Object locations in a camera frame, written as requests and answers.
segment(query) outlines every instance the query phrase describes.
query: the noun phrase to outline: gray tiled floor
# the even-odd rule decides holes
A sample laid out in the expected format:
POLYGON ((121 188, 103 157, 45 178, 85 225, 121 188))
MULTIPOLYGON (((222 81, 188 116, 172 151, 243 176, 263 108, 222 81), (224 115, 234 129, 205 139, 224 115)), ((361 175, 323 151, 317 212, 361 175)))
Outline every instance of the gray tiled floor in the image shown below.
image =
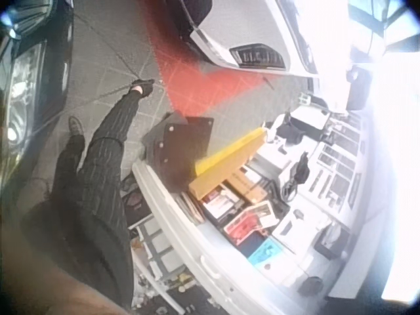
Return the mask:
MULTIPOLYGON (((69 115, 81 120, 89 141, 103 117, 127 88, 116 93, 112 91, 127 86, 137 76, 156 80, 154 93, 140 103, 129 131, 121 165, 121 176, 125 177, 141 150, 142 135, 171 110, 142 18, 141 1, 75 0, 74 5, 73 63, 68 100, 34 171, 34 176, 46 179, 50 185, 57 157, 68 138, 69 115)), ((200 68, 203 72, 217 70, 208 64, 202 64, 200 68)), ((270 79, 270 84, 274 89, 264 84, 205 113, 205 116, 215 118, 209 153, 293 107, 299 91, 306 89, 306 80, 296 77, 270 79)))

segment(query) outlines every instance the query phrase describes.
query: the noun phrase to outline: black shoe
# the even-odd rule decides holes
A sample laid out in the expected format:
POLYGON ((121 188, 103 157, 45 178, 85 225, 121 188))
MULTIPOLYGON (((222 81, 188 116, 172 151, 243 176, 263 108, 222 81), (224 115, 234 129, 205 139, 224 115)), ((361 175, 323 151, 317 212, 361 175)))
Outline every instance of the black shoe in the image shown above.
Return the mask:
POLYGON ((83 136, 83 127, 80 120, 74 116, 68 118, 68 129, 72 136, 83 136))
POLYGON ((141 87, 143 89, 142 97, 147 97, 153 92, 154 83, 155 83, 155 80, 153 79, 149 79, 149 80, 138 79, 131 83, 130 90, 133 87, 141 87))

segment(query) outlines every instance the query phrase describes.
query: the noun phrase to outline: black car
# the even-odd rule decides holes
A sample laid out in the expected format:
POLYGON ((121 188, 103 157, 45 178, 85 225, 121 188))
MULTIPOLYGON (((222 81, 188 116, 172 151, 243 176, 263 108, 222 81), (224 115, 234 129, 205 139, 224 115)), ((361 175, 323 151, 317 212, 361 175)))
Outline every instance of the black car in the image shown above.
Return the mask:
POLYGON ((73 0, 19 0, 1 13, 2 209, 16 199, 66 103, 73 0))

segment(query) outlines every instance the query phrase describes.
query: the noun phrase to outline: person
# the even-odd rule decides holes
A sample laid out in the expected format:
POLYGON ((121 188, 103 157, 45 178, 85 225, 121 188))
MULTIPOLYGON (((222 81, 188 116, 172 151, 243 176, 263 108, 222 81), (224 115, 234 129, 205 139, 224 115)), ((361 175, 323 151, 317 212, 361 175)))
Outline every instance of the person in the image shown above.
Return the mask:
MULTIPOLYGON (((51 277, 50 270, 45 271, 42 266, 44 263, 38 265, 50 275, 49 279, 37 276, 38 272, 32 272, 28 276, 37 276, 37 280, 32 282, 37 282, 40 290, 48 287, 57 289, 58 284, 66 284, 68 287, 78 288, 76 291, 72 290, 72 294, 76 292, 79 299, 82 296, 95 296, 99 299, 99 295, 89 289, 91 287, 121 308, 131 308, 133 261, 123 202, 119 195, 121 161, 124 142, 136 116, 139 101, 152 93, 153 84, 153 80, 140 79, 132 83, 129 92, 115 104, 94 132, 79 171, 77 168, 85 149, 85 137, 80 121, 73 116, 69 118, 70 139, 58 158, 50 198, 36 205, 20 224, 29 243, 44 254, 43 258, 36 258, 35 261, 47 259, 53 262, 50 265, 55 265, 54 277, 51 277)), ((6 253, 10 256, 17 255, 12 249, 10 252, 6 250, 6 253)), ((5 270, 16 269, 14 264, 22 264, 22 259, 6 259, 5 270)), ((15 283, 9 282, 9 285, 12 291, 16 287, 15 283)), ((44 297, 37 298, 37 303, 42 303, 44 297)), ((99 302, 103 312, 101 314, 108 313, 103 309, 107 299, 98 300, 102 301, 99 302)), ((72 303, 71 308, 75 308, 75 305, 77 303, 72 303)), ((67 312, 73 314, 67 308, 63 314, 67 312)))

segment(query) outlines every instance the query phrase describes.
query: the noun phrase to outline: drawer handle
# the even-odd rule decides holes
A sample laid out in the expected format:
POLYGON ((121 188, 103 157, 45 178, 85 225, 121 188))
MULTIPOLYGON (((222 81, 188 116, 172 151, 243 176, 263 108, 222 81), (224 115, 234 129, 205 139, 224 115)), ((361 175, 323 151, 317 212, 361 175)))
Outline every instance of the drawer handle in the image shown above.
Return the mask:
POLYGON ((216 272, 213 272, 210 269, 209 265, 205 261, 204 256, 200 256, 199 261, 200 261, 201 265, 204 267, 206 273, 208 273, 208 275, 210 275, 210 277, 212 277, 213 279, 216 279, 216 280, 221 278, 220 274, 218 274, 216 272))

